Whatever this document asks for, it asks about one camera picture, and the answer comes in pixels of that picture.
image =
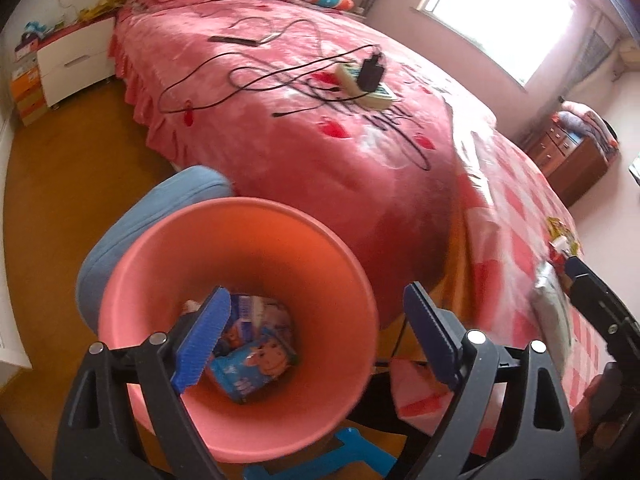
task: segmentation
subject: drawer handle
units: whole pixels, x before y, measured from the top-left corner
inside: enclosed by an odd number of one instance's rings
[[[68,63],[65,63],[65,67],[69,68],[73,65],[77,65],[78,63],[82,63],[83,61],[86,61],[90,57],[91,56],[88,56],[87,54],[84,54],[84,56],[76,57],[75,59],[69,61]]]

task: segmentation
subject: metal bolt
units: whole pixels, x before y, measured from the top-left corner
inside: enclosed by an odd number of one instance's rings
[[[166,334],[164,332],[156,332],[149,336],[149,342],[154,346],[159,346],[166,342]]]
[[[471,330],[466,335],[466,338],[469,339],[474,345],[481,345],[486,341],[486,336],[480,332],[479,330]]]
[[[100,352],[104,350],[104,345],[102,343],[95,342],[91,346],[89,346],[89,354],[98,355]]]
[[[546,352],[546,345],[542,341],[532,341],[531,349],[534,352],[538,352],[539,354],[543,354]]]

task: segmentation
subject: nightstand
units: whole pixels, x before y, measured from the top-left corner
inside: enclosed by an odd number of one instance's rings
[[[115,17],[64,28],[38,48],[38,66],[47,105],[102,81],[115,73],[108,50]]]
[[[527,155],[567,207],[591,189],[609,169],[593,139],[566,132],[551,120],[530,145]]]

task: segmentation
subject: snack bag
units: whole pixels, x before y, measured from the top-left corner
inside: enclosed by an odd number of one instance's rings
[[[220,388],[235,402],[280,377],[297,362],[297,355],[276,332],[263,328],[260,337],[231,354],[209,362],[209,371]]]
[[[211,294],[203,304],[207,304],[212,297]],[[184,304],[182,312],[184,314],[195,312],[203,304],[189,300]],[[291,316],[283,304],[261,296],[232,294],[229,319],[222,331],[222,337],[213,349],[213,355],[215,357],[228,355],[233,350],[259,338],[263,328],[277,332],[287,344],[292,344]]]

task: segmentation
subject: pink trash can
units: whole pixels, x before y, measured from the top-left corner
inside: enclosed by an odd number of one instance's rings
[[[297,452],[356,405],[376,357],[378,314],[353,253],[320,222],[288,206],[222,198],[182,209],[145,232],[116,267],[98,334],[110,348],[167,332],[186,300],[215,285],[277,298],[295,323],[300,364],[249,403],[206,377],[182,400],[216,460],[253,463]],[[138,386],[136,419],[152,431]]]

